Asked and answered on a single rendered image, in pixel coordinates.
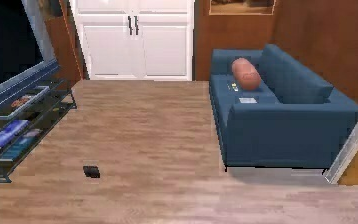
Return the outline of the white double room door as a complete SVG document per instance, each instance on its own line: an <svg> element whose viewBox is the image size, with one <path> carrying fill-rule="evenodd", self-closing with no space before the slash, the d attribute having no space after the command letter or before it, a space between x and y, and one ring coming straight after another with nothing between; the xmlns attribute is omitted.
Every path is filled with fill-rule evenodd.
<svg viewBox="0 0 358 224"><path fill-rule="evenodd" d="M91 80L191 81L195 0L70 0ZM133 35L129 35L128 15ZM138 16L139 35L135 35Z"/></svg>

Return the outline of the orange bolster pillow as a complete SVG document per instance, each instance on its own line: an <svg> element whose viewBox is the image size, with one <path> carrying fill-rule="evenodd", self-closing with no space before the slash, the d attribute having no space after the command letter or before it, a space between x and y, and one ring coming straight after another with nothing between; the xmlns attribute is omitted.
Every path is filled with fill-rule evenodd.
<svg viewBox="0 0 358 224"><path fill-rule="evenodd" d="M238 58L232 63L232 72L236 81L241 88L247 91L257 89L261 83L261 77L254 67L247 59Z"/></svg>

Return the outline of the blue sofa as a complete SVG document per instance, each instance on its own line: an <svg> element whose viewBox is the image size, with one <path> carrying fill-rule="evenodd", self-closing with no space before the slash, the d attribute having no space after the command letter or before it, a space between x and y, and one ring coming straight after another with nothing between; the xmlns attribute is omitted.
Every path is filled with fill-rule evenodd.
<svg viewBox="0 0 358 224"><path fill-rule="evenodd" d="M234 78L238 58L259 72L256 90L242 89ZM274 44L215 49L209 94L227 168L328 169L358 122L356 102ZM257 103L242 104L240 97Z"/></svg>

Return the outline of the small black flat object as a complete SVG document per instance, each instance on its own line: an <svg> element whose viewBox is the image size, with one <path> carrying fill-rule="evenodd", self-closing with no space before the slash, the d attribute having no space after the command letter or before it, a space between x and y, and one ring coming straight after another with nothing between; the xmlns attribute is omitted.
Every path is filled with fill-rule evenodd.
<svg viewBox="0 0 358 224"><path fill-rule="evenodd" d="M86 177L90 177L90 178L100 177L100 171L97 166L84 166L83 171Z"/></svg>

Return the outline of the dark glass media shelf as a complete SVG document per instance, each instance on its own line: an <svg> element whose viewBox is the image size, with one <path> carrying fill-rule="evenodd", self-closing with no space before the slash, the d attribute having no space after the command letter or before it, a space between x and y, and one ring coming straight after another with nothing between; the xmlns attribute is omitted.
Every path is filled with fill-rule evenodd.
<svg viewBox="0 0 358 224"><path fill-rule="evenodd" d="M0 183L11 183L9 176L15 168L28 156L28 154L69 112L70 109L77 108L69 81L62 78L52 78L40 82L39 86L49 86L50 90L13 119L0 120L0 131L13 120L29 121L29 124L22 131L20 131L9 143L0 149L0 158L25 133L31 129L42 130L32 144L24 152L22 152L16 160L12 162L0 162ZM34 87L33 89L26 91L22 96L26 94L35 95L37 93L38 90ZM0 115L10 114L13 111L13 108L11 107L12 103L1 108Z"/></svg>

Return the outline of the grey orange printed box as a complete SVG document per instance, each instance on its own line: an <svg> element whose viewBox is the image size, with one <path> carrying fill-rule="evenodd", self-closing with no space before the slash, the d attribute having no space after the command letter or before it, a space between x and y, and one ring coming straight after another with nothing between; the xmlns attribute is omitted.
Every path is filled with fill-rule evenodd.
<svg viewBox="0 0 358 224"><path fill-rule="evenodd" d="M38 93L35 95L26 94L26 95L20 97L19 99L15 100L11 104L13 111L8 115L0 115L0 120L13 119L15 116L17 116L18 114L23 112L26 108L28 108L36 100L40 99L42 96L44 96L46 93L48 93L50 90L50 87L49 86L37 86L36 90L38 90Z"/></svg>

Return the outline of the teal book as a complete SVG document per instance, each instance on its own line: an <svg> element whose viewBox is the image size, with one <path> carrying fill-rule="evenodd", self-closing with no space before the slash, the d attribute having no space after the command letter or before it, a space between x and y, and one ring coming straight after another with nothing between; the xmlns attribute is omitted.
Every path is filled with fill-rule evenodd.
<svg viewBox="0 0 358 224"><path fill-rule="evenodd" d="M12 162L16 160L41 132L41 129L31 129L25 133L2 155L0 162Z"/></svg>

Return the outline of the blue book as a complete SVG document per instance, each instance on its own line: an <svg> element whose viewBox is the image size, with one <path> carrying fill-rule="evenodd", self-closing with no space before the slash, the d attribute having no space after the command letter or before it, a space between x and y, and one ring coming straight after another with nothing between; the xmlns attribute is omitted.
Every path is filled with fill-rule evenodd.
<svg viewBox="0 0 358 224"><path fill-rule="evenodd" d="M13 120L0 131L0 149L29 124L28 120Z"/></svg>

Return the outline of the black television set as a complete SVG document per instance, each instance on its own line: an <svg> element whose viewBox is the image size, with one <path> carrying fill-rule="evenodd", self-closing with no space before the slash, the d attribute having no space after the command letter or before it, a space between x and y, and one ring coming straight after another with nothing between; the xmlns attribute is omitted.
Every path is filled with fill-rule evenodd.
<svg viewBox="0 0 358 224"><path fill-rule="evenodd" d="M0 101L59 69L38 0L0 0Z"/></svg>

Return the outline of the framed brown wall picture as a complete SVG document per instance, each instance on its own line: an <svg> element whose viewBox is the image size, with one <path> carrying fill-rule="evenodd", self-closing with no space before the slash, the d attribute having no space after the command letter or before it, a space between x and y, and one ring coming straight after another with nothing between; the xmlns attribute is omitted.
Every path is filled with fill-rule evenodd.
<svg viewBox="0 0 358 224"><path fill-rule="evenodd" d="M277 0L210 0L210 15L272 15Z"/></svg>

